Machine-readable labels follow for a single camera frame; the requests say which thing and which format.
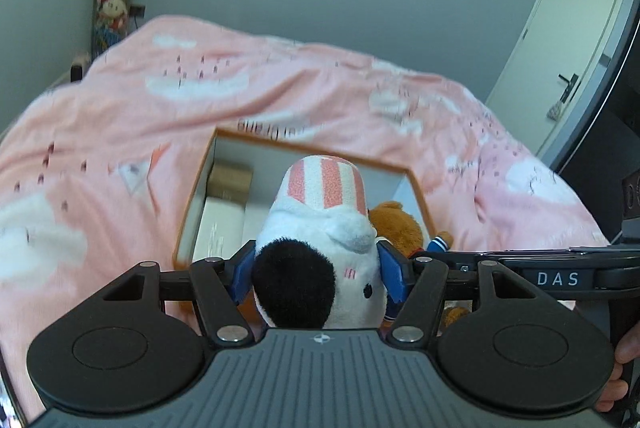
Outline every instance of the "hand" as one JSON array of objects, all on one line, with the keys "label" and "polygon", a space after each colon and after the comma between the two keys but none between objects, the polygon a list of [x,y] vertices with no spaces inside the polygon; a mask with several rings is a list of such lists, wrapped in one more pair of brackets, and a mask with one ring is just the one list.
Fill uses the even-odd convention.
[{"label": "hand", "polygon": [[607,385],[596,403],[596,410],[598,412],[608,412],[613,408],[613,404],[617,400],[625,397],[629,387],[626,381],[620,379],[620,376],[622,376],[622,364],[616,361],[611,377],[609,381],[607,381]]},{"label": "hand", "polygon": [[637,323],[627,334],[623,336],[616,347],[616,363],[613,372],[605,386],[600,399],[596,403],[596,410],[608,412],[613,408],[613,403],[622,399],[628,391],[628,384],[620,379],[622,365],[640,357],[640,323]]}]

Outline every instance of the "metal screw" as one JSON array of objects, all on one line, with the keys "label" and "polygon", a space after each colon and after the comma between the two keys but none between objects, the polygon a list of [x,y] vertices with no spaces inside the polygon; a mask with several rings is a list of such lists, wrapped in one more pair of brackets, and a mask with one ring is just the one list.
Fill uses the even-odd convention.
[{"label": "metal screw", "polygon": [[405,325],[395,329],[393,337],[401,343],[414,343],[420,341],[424,336],[422,329],[411,325]]},{"label": "metal screw", "polygon": [[238,343],[247,338],[249,331],[239,325],[227,325],[220,328],[217,334],[223,342]]}]

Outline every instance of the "pink blanket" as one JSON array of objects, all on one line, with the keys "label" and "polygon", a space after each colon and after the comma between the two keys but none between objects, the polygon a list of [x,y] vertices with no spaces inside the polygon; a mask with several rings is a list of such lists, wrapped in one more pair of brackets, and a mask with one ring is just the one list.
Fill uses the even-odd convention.
[{"label": "pink blanket", "polygon": [[134,264],[172,268],[216,125],[411,166],[454,249],[605,245],[574,192],[458,83],[330,46],[151,21],[0,147],[0,348],[32,419],[35,335]]}]

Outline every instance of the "white door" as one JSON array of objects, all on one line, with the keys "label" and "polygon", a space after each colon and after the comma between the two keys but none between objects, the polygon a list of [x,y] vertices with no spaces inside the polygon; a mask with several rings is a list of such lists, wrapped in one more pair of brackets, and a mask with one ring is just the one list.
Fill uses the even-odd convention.
[{"label": "white door", "polygon": [[[538,0],[487,106],[533,153],[562,126],[609,38],[622,0]],[[577,83],[554,121],[546,114]]]}]

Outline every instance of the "white plush toy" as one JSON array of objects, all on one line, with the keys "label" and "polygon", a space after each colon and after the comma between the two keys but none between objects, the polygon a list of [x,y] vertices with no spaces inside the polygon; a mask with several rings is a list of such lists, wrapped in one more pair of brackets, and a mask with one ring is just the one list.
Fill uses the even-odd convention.
[{"label": "white plush toy", "polygon": [[358,169],[313,155],[287,171],[256,239],[258,311],[272,327],[377,328],[385,315],[376,230]]}]

